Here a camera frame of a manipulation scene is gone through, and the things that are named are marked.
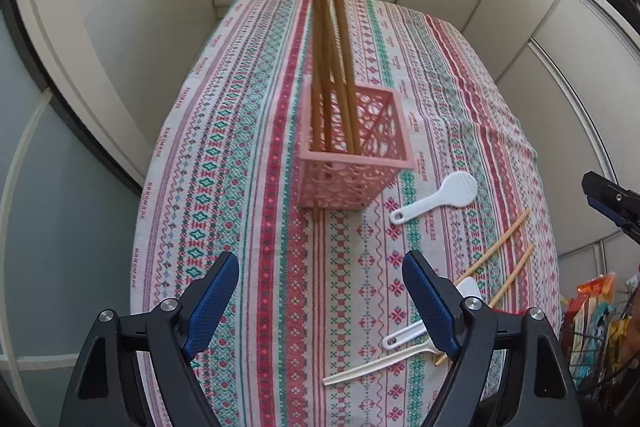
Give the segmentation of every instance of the bamboo chopstick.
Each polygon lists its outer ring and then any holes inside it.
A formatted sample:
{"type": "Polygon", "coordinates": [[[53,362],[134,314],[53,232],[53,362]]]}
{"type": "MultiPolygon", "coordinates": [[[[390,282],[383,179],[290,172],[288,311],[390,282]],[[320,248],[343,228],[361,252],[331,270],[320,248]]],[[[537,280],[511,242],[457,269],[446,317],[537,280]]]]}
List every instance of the bamboo chopstick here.
{"type": "Polygon", "coordinates": [[[313,10],[312,10],[312,49],[313,49],[313,77],[311,80],[311,133],[312,133],[312,142],[311,149],[314,151],[320,150],[320,90],[321,90],[321,75],[320,75],[320,35],[319,35],[319,21],[318,21],[318,0],[313,0],[313,10]]]}
{"type": "MultiPolygon", "coordinates": [[[[527,248],[523,256],[520,258],[520,260],[516,264],[516,267],[507,277],[507,280],[500,287],[498,292],[494,295],[494,298],[491,299],[491,302],[489,302],[489,308],[493,309],[494,306],[500,302],[502,297],[504,297],[504,294],[507,293],[510,286],[513,284],[513,281],[516,280],[518,273],[520,273],[520,271],[525,266],[525,264],[527,264],[527,261],[529,260],[529,257],[531,256],[532,252],[533,252],[533,245],[529,245],[529,248],[527,248]]],[[[436,360],[436,365],[440,365],[441,363],[443,363],[446,360],[446,358],[447,358],[447,355],[442,355],[438,360],[436,360]]]]}
{"type": "Polygon", "coordinates": [[[315,133],[319,135],[319,106],[320,96],[322,93],[322,119],[324,123],[324,150],[331,152],[333,150],[332,145],[332,104],[331,104],[331,79],[329,71],[328,60],[325,59],[326,42],[322,38],[322,0],[313,0],[313,22],[312,22],[312,35],[313,35],[313,51],[314,51],[314,71],[318,72],[318,81],[316,84],[316,94],[318,95],[314,100],[313,92],[314,87],[312,83],[312,114],[314,113],[314,107],[316,108],[315,115],[317,120],[313,120],[312,124],[315,124],[318,128],[315,133]]]}
{"type": "Polygon", "coordinates": [[[354,150],[355,154],[360,154],[360,126],[358,123],[358,108],[356,105],[356,88],[353,79],[353,57],[351,55],[351,41],[349,39],[349,26],[347,23],[347,13],[344,9],[344,0],[334,0],[334,6],[338,22],[338,34],[340,35],[344,78],[347,83],[349,118],[351,120],[354,150]]]}
{"type": "Polygon", "coordinates": [[[328,42],[329,44],[329,53],[331,55],[330,64],[331,64],[331,69],[334,73],[335,92],[338,99],[338,108],[340,109],[340,123],[342,124],[344,142],[347,145],[347,153],[355,154],[355,147],[353,144],[353,132],[351,130],[349,102],[347,99],[347,90],[344,87],[344,81],[342,79],[342,66],[340,64],[340,55],[338,54],[338,47],[335,44],[334,25],[331,21],[331,15],[329,13],[328,6],[327,6],[326,20],[328,21],[328,35],[326,36],[326,42],[328,42]]]}
{"type": "Polygon", "coordinates": [[[489,259],[497,250],[498,248],[500,248],[502,245],[505,244],[505,242],[507,241],[508,238],[511,237],[511,234],[513,232],[515,232],[518,227],[524,222],[525,219],[527,219],[527,217],[529,217],[529,214],[531,213],[531,209],[530,208],[526,208],[526,210],[520,214],[520,216],[518,217],[518,219],[516,219],[513,224],[500,236],[500,239],[498,239],[498,241],[496,241],[490,248],[489,250],[487,250],[486,252],[484,252],[482,254],[482,257],[480,259],[478,259],[475,263],[473,263],[469,268],[466,269],[466,271],[460,276],[458,277],[458,279],[456,279],[456,281],[454,282],[454,284],[460,284],[460,282],[462,282],[463,279],[466,279],[467,277],[469,277],[473,272],[475,272],[487,259],[489,259]]]}

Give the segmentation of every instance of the white rice paddle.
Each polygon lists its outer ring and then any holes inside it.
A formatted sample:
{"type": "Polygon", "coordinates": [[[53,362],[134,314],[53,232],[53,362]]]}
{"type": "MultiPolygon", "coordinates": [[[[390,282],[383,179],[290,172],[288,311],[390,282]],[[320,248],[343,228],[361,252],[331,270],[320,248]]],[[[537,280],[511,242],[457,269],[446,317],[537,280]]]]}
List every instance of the white rice paddle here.
{"type": "Polygon", "coordinates": [[[447,205],[462,208],[471,204],[477,195],[478,182],[471,174],[463,171],[452,172],[444,178],[435,194],[394,210],[389,214],[389,220],[394,225],[402,225],[402,223],[421,216],[437,206],[447,205]]]}

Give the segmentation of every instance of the pink storage basket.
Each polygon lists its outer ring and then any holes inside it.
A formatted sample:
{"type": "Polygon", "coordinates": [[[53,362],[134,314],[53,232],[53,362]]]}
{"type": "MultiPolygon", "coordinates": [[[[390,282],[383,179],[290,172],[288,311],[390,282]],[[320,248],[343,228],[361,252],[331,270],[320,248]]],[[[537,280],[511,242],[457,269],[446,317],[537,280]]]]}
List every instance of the pink storage basket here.
{"type": "Polygon", "coordinates": [[[335,152],[313,152],[310,83],[305,84],[298,187],[298,204],[302,208],[360,210],[382,192],[400,169],[414,169],[414,154],[395,90],[356,85],[356,96],[362,155],[346,153],[336,100],[332,100],[335,152]]]}

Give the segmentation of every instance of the table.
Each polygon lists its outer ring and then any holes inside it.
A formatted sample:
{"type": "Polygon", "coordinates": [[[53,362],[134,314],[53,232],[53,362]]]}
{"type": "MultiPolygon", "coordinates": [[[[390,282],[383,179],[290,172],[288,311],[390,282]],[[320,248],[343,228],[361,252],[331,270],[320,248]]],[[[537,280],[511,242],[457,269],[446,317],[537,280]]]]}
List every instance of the table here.
{"type": "MultiPolygon", "coordinates": [[[[346,0],[357,82],[395,87],[415,171],[363,212],[296,205],[300,91],[310,76],[310,0],[236,0],[187,76],[143,187],[131,311],[179,296],[223,250],[241,274],[193,368],[222,425],[420,425],[447,365],[427,355],[325,389],[321,378],[385,354],[383,336],[419,319],[402,256],[421,250],[455,279],[528,206],[526,225],[476,279],[486,300],[526,246],[532,259],[502,309],[539,306],[558,327],[558,266],[536,153],[478,56],[451,25],[346,0]],[[477,200],[393,227],[390,211],[471,172],[477,200]]],[[[169,425],[148,358],[157,425],[169,425]]],[[[490,385],[498,380],[492,367],[490,385]]]]}

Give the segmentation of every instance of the chopstick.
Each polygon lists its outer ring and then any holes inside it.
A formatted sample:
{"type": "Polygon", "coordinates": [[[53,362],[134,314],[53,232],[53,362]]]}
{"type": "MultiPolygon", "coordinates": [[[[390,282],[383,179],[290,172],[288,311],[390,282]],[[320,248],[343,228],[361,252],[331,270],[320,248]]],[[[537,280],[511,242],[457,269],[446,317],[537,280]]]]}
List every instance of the chopstick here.
{"type": "Polygon", "coordinates": [[[319,27],[319,29],[314,32],[314,37],[318,41],[318,45],[314,47],[314,52],[318,52],[318,55],[314,56],[314,61],[318,61],[319,84],[322,91],[324,150],[326,152],[332,152],[334,148],[332,141],[333,104],[331,98],[332,86],[334,86],[338,110],[340,111],[340,126],[342,128],[347,153],[353,154],[355,152],[355,146],[353,131],[351,130],[349,102],[342,79],[342,66],[335,42],[334,24],[331,19],[328,0],[314,0],[314,12],[318,13],[318,16],[314,18],[314,23],[319,27]],[[333,83],[331,80],[332,72],[334,75],[333,83]]]}
{"type": "Polygon", "coordinates": [[[338,34],[340,35],[344,78],[347,83],[348,109],[351,121],[351,133],[353,135],[354,153],[360,154],[360,131],[358,123],[358,107],[356,105],[356,88],[353,80],[353,57],[351,55],[349,25],[347,23],[347,13],[344,8],[344,0],[334,0],[334,6],[338,22],[338,34]]]}
{"type": "Polygon", "coordinates": [[[527,217],[529,217],[529,214],[531,213],[531,209],[530,208],[526,208],[526,210],[520,214],[520,216],[518,217],[518,219],[516,219],[513,224],[500,236],[500,239],[498,239],[498,241],[496,241],[491,248],[489,248],[489,250],[487,250],[486,252],[484,252],[482,254],[482,257],[480,259],[478,259],[475,263],[473,263],[469,268],[466,269],[466,271],[456,279],[456,281],[454,282],[454,284],[460,284],[462,282],[463,279],[466,279],[467,277],[469,277],[473,272],[475,272],[487,259],[489,259],[497,250],[498,248],[500,248],[502,245],[505,244],[505,242],[507,241],[508,238],[511,237],[511,234],[513,232],[515,232],[518,227],[523,223],[523,221],[525,219],[527,219],[527,217]]]}
{"type": "MultiPolygon", "coordinates": [[[[311,148],[314,151],[320,150],[320,90],[321,90],[321,74],[320,74],[320,62],[321,60],[321,36],[319,35],[319,21],[318,15],[320,13],[320,9],[318,7],[318,0],[313,0],[313,14],[312,14],[312,49],[313,49],[313,61],[314,61],[314,69],[313,76],[311,80],[311,133],[312,133],[312,141],[311,148]]],[[[331,119],[324,119],[324,134],[325,139],[327,136],[330,138],[331,131],[331,119]]]]}
{"type": "MultiPolygon", "coordinates": [[[[489,302],[489,308],[493,309],[495,305],[497,305],[500,302],[502,297],[504,297],[504,294],[507,293],[510,286],[513,284],[513,281],[516,280],[518,273],[520,273],[522,268],[524,268],[525,264],[527,264],[527,261],[529,260],[529,257],[533,252],[533,249],[534,249],[533,245],[529,245],[529,248],[527,248],[523,256],[520,258],[520,260],[516,264],[516,267],[509,274],[504,284],[500,287],[500,289],[498,290],[498,293],[496,293],[494,298],[491,299],[491,302],[489,302]]],[[[436,365],[440,365],[441,363],[443,363],[446,358],[447,358],[447,355],[442,355],[438,360],[436,360],[436,365]]]]}
{"type": "Polygon", "coordinates": [[[316,93],[318,97],[313,98],[313,83],[312,83],[312,113],[316,108],[315,114],[317,120],[312,118],[312,124],[315,124],[318,130],[315,131],[316,135],[319,135],[319,105],[320,96],[322,93],[322,119],[324,124],[324,150],[331,152],[333,148],[332,144],[332,104],[331,104],[331,79],[330,71],[328,67],[328,60],[326,60],[326,41],[322,38],[322,0],[313,0],[313,22],[312,22],[312,35],[313,35],[313,51],[314,51],[314,71],[318,72],[318,81],[316,82],[316,93]]]}

